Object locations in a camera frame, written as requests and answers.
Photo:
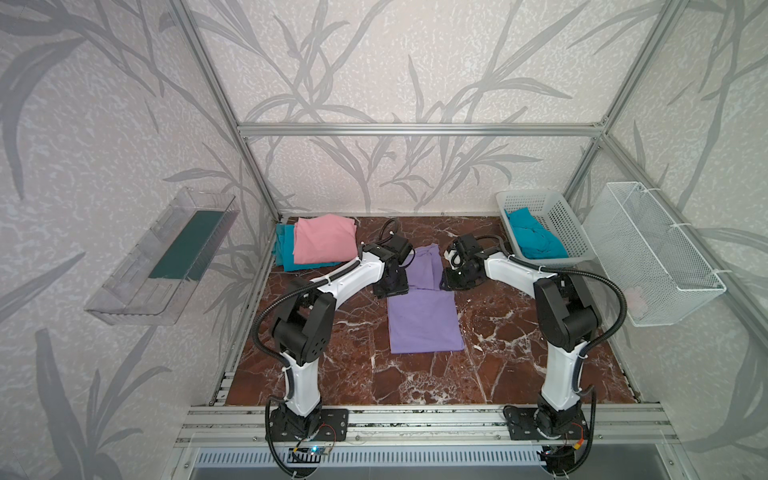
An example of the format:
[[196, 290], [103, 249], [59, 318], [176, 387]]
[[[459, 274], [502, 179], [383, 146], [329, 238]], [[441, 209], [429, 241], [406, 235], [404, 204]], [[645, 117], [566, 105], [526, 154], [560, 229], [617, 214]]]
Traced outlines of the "purple t-shirt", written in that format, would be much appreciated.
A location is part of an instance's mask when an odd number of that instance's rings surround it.
[[464, 349], [455, 296], [440, 288], [439, 246], [418, 247], [406, 267], [409, 290], [387, 299], [393, 354], [452, 352]]

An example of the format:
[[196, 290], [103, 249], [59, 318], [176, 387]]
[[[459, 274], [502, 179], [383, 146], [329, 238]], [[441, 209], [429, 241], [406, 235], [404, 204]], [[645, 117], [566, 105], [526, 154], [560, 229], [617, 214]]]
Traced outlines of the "grey plastic laundry basket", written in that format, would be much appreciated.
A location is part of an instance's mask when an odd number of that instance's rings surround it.
[[536, 265], [575, 267], [596, 258], [581, 223], [564, 197], [551, 190], [496, 194], [514, 254]]

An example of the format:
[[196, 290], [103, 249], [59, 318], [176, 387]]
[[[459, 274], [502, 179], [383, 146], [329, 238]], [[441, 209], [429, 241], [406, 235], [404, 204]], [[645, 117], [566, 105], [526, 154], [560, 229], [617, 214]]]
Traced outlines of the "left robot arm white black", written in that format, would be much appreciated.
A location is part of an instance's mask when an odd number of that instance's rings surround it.
[[276, 305], [271, 337], [279, 348], [286, 393], [282, 409], [309, 420], [322, 409], [319, 359], [328, 347], [337, 309], [367, 287], [379, 298], [408, 292], [406, 263], [415, 258], [411, 243], [398, 234], [368, 245], [329, 274], [301, 279]]

